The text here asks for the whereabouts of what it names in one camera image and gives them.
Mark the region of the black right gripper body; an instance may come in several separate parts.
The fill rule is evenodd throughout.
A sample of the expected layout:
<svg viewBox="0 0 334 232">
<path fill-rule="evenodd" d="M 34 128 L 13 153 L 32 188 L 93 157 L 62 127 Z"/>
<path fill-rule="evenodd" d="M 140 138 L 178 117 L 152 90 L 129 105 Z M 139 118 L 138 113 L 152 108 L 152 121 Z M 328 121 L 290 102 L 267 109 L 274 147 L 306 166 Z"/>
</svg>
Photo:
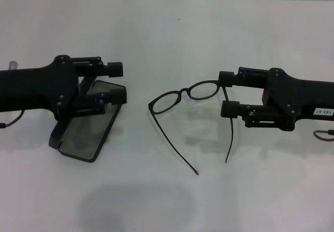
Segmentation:
<svg viewBox="0 0 334 232">
<path fill-rule="evenodd" d="M 333 83 L 296 79 L 279 68 L 269 69 L 263 104 L 283 115 L 279 129 L 292 131 L 300 119 L 333 121 Z"/>
</svg>

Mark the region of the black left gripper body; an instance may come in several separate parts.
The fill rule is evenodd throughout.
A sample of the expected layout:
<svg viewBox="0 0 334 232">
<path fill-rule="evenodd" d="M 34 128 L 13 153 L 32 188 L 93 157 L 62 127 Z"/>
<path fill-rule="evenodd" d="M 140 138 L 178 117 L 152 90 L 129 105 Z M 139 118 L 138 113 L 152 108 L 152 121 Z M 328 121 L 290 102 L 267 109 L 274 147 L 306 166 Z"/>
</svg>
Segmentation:
<svg viewBox="0 0 334 232">
<path fill-rule="evenodd" d="M 45 67 L 1 71 L 1 112 L 47 109 L 56 120 L 69 116 L 78 72 L 67 55 Z"/>
</svg>

